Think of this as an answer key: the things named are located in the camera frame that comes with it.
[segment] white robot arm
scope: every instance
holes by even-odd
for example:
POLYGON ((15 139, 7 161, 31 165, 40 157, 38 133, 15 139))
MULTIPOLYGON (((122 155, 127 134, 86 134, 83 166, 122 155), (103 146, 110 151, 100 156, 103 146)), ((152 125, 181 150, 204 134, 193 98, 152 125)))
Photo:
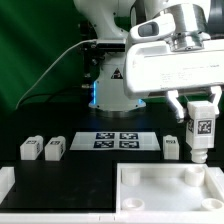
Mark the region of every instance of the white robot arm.
MULTIPOLYGON (((124 112, 144 107, 138 99, 164 96, 176 110, 177 119, 183 121, 185 111, 178 96, 210 91, 212 102, 188 103, 187 143, 192 147, 192 160, 205 162, 207 148, 214 145, 224 85, 224 41, 210 40, 208 24, 216 21, 212 12, 217 7, 224 11, 222 0, 74 2, 92 23, 98 42, 126 41, 124 53, 107 55, 101 65, 95 107, 124 112), (114 17, 129 15, 133 28, 128 33, 116 26, 114 17)), ((222 22, 216 28, 224 33, 224 16, 219 13, 218 17, 222 22)))

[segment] white cube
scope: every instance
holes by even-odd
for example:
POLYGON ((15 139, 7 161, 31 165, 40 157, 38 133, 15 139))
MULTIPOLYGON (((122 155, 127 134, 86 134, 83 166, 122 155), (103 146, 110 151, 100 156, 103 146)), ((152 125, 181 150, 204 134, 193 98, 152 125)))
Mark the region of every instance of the white cube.
POLYGON ((21 160, 36 160, 42 150, 43 137, 39 135, 35 137, 29 137, 20 146, 21 160))
POLYGON ((164 159, 179 160, 180 146, 177 137, 167 135, 163 137, 164 159))
POLYGON ((64 137, 59 136, 57 138, 52 138, 45 146, 45 160, 60 161, 65 150, 66 141, 64 137))
POLYGON ((215 106, 208 101, 188 103, 191 120, 186 128, 186 142, 192 149, 214 147, 215 106))

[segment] white platform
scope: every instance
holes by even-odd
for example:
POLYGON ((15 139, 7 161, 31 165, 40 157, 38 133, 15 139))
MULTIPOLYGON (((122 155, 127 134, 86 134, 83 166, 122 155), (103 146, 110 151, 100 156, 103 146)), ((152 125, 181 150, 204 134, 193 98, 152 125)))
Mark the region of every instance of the white platform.
POLYGON ((0 224, 224 224, 224 212, 200 211, 201 199, 210 196, 224 201, 224 174, 219 168, 192 164, 118 164, 116 213, 0 213, 0 224), (192 166, 205 169, 205 186, 195 188, 184 184, 185 170, 192 166), (140 184, 136 187, 122 186, 123 168, 140 168, 140 184), (120 204, 129 196, 142 197, 145 211, 122 211, 120 204))
POLYGON ((158 151, 154 132, 77 132, 70 150, 158 151))

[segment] blue light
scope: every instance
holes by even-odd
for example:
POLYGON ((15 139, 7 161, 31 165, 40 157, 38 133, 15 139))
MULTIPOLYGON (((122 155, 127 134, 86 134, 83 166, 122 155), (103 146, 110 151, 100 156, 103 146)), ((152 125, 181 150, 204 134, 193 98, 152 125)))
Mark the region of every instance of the blue light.
POLYGON ((96 82, 93 84, 93 104, 96 104, 96 82))

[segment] robot logo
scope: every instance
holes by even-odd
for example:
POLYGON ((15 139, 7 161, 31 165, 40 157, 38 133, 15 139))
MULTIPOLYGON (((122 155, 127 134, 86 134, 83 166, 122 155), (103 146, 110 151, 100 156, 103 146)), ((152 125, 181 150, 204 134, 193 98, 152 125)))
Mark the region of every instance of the robot logo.
POLYGON ((120 70, 117 68, 112 75, 111 79, 123 79, 123 76, 121 75, 120 70))

